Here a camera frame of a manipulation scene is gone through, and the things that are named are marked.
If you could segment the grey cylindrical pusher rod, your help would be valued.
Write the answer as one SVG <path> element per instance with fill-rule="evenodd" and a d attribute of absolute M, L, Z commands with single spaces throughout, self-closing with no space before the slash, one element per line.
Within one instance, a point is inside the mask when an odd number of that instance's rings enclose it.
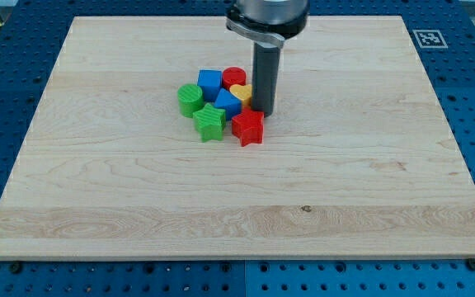
<path fill-rule="evenodd" d="M 274 111 L 276 83 L 280 64 L 280 48 L 255 43 L 252 65 L 252 109 L 264 117 Z"/>

